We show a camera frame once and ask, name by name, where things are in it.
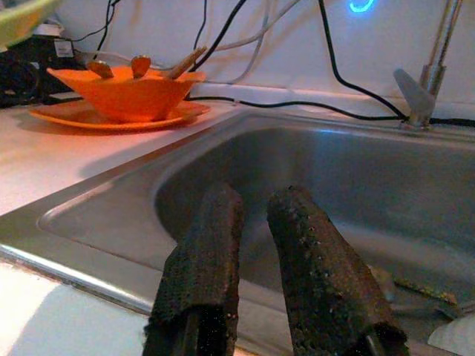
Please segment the black device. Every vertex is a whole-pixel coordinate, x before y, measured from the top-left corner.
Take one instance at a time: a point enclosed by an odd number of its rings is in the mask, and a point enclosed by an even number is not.
[[[0,108],[34,102],[56,103],[51,94],[71,91],[46,69],[83,69],[74,58],[73,42],[33,35],[0,53]]]

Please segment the white wall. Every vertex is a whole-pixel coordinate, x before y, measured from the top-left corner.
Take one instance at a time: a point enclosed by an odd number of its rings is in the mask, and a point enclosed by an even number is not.
[[[289,0],[273,0],[276,13]],[[209,0],[209,22],[201,44],[210,45],[237,0]],[[342,76],[385,96],[400,96],[392,72],[403,67],[418,79],[427,63],[445,0],[376,0],[355,14],[350,0],[327,0]],[[58,9],[72,38],[101,27],[106,0],[67,0]],[[104,50],[126,56],[148,54],[172,64],[191,51],[202,21],[202,0],[122,0]],[[248,0],[223,42],[254,34],[262,0]],[[79,42],[93,50],[100,35]],[[213,56],[201,69],[211,80],[227,80],[245,68],[253,44]],[[465,0],[445,64],[440,101],[475,104],[475,1]],[[333,78],[316,0],[302,0],[266,35],[252,74],[242,84],[352,93]]]

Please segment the dirty utensil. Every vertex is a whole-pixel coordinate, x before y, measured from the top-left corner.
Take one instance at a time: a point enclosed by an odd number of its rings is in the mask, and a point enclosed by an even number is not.
[[[191,65],[198,59],[200,56],[205,53],[206,47],[200,47],[193,51],[192,54],[187,56],[183,61],[178,63],[171,69],[168,73],[165,74],[165,77],[168,79],[176,79],[181,76],[185,71],[191,67]]]
[[[87,68],[103,79],[114,77],[111,67],[109,67],[109,65],[104,61],[91,61],[88,63]]]
[[[135,56],[131,60],[132,75],[134,79],[142,78],[150,68],[151,60],[148,56]]]

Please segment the faucet handle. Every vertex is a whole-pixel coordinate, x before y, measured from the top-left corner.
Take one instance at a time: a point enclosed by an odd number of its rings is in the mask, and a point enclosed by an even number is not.
[[[416,82],[412,76],[407,74],[405,70],[396,69],[393,76],[411,111],[418,115],[430,116],[436,106],[436,98]]]

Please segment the green object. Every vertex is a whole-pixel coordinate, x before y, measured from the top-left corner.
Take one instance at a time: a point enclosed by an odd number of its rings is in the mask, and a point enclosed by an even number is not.
[[[31,36],[62,0],[30,0],[18,6],[0,11],[1,48],[15,45]]]

